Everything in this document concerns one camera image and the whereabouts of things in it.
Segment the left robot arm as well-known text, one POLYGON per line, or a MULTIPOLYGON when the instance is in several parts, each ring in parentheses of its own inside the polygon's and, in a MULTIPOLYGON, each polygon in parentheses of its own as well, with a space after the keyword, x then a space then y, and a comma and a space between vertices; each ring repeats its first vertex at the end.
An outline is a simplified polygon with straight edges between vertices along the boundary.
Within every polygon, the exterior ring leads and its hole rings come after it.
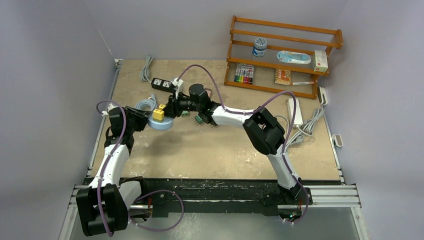
POLYGON ((82 231, 87 237, 125 230, 131 204, 142 205, 149 199, 149 191, 141 180, 132 178, 120 183, 120 179, 135 142, 133 134, 144 130, 151 112, 126 106, 114 107, 107 113, 110 127, 106 131, 102 163, 88 187, 79 190, 75 197, 82 231))

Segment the round white socket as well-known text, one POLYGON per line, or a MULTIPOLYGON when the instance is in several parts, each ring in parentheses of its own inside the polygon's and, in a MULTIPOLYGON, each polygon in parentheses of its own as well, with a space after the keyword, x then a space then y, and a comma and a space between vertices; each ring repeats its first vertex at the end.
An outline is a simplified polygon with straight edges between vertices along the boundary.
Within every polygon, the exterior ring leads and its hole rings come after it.
POLYGON ((147 124, 152 129, 165 131, 172 128, 174 124, 174 119, 170 117, 165 117, 162 121, 157 121, 150 116, 148 118, 147 124))

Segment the green charger plug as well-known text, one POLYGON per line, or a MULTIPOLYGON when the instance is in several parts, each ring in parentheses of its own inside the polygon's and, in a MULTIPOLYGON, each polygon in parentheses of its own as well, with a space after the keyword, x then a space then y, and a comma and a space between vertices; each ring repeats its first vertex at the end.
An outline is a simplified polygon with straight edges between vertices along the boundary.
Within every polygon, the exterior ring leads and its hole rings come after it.
POLYGON ((189 111, 183 111, 181 113, 181 117, 188 117, 189 115, 190 115, 190 112, 189 111))

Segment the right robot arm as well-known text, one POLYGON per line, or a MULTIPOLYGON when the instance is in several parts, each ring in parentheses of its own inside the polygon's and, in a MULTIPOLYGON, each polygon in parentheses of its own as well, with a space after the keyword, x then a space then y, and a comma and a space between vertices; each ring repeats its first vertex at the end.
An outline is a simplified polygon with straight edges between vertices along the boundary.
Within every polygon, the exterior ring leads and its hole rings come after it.
POLYGON ((255 110, 225 107, 211 100, 204 86, 196 83, 189 87, 188 95, 170 95, 163 111, 165 117, 173 119, 183 111, 197 112, 206 124, 244 129, 253 147, 269 159, 282 200, 292 204, 300 198, 303 185, 286 153, 286 131, 265 106, 255 110))

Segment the white power strip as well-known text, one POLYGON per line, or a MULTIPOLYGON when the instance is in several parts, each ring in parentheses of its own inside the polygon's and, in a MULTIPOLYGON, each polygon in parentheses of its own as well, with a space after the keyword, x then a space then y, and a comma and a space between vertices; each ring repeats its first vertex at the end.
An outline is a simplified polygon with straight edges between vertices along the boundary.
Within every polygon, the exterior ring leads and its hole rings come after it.
POLYGON ((299 100, 297 98, 289 98, 287 100, 287 110, 289 114, 289 120, 293 120, 293 127, 301 127, 304 124, 304 121, 299 100))

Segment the black power strip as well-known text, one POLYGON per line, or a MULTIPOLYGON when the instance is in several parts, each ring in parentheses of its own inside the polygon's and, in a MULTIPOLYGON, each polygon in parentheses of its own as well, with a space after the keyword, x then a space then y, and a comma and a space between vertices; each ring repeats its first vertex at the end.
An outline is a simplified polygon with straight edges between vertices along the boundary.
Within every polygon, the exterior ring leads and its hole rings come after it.
POLYGON ((151 84, 151 87, 155 90, 160 90, 167 93, 175 92, 175 86, 169 80, 154 77, 151 80, 150 84, 151 84))

